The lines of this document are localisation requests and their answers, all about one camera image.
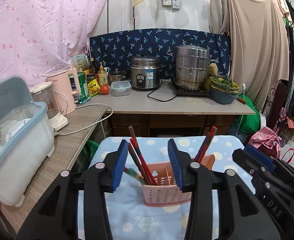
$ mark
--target metal bolt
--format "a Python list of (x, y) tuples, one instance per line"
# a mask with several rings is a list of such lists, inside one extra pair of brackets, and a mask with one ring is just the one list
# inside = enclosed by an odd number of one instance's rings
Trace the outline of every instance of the metal bolt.
[(67, 176), (69, 175), (69, 173), (70, 173), (70, 171), (68, 171), (68, 170), (64, 170), (64, 171), (62, 171), (62, 172), (60, 173), (60, 176), (62, 176), (62, 177), (67, 177)]
[(229, 175), (229, 176), (235, 176), (235, 175), (236, 175), (236, 172), (235, 172), (233, 169), (228, 169), (228, 170), (226, 170), (226, 173), (227, 173), (227, 175)]
[(96, 164), (95, 164), (95, 167), (96, 167), (97, 169), (103, 169), (103, 168), (105, 167), (105, 163), (96, 163)]
[(199, 163), (196, 163), (196, 162), (193, 162), (193, 163), (190, 164), (190, 167), (191, 168), (194, 168), (194, 169), (197, 169), (197, 168), (200, 167), (200, 164)]

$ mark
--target planet print tablecloth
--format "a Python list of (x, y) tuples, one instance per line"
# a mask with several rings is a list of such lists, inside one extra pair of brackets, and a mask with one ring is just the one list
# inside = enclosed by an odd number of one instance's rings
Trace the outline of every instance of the planet print tablecloth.
[[(129, 137), (108, 137), (104, 139), (90, 164), (104, 160), (109, 152), (116, 151), (122, 139)], [(179, 150), (195, 157), (205, 136), (174, 138)], [(137, 137), (139, 147), (147, 163), (169, 161), (167, 144), (169, 138)], [(236, 149), (243, 149), (242, 143), (234, 136), (215, 136), (206, 155), (214, 154), (214, 171), (224, 172), (233, 169), (255, 193), (251, 175), (232, 160)], [(126, 167), (135, 169), (133, 159), (128, 154)], [(107, 213), (114, 240), (183, 240), (186, 233), (190, 203), (170, 207), (147, 207), (143, 201), (140, 183), (123, 174), (120, 186), (113, 194), (105, 193)], [(213, 191), (213, 229), (212, 238), (218, 238), (219, 215), (218, 196)], [(83, 191), (79, 192), (78, 201), (78, 237), (85, 239), (83, 216)]]

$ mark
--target rice cooker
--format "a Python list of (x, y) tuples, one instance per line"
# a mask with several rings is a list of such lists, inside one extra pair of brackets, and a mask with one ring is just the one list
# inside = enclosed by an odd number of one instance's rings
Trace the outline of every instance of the rice cooker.
[(159, 59), (156, 57), (136, 56), (132, 58), (131, 86), (137, 90), (152, 90), (159, 87)]

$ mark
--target wall switch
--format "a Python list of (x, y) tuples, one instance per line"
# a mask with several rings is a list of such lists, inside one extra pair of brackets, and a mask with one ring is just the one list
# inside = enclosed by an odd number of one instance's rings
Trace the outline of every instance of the wall switch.
[(171, 2), (171, 0), (168, 0), (168, 1), (162, 0), (162, 4), (164, 6), (171, 6), (172, 5), (172, 2)]
[(172, 0), (172, 8), (173, 9), (177, 9), (177, 10), (180, 9), (180, 2), (179, 2), (179, 0)]

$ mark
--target tomato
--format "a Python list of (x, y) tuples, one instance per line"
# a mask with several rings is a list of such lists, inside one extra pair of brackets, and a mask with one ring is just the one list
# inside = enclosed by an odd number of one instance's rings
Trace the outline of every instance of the tomato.
[(109, 86), (102, 85), (100, 87), (100, 93), (103, 94), (103, 95), (108, 95), (109, 94)]

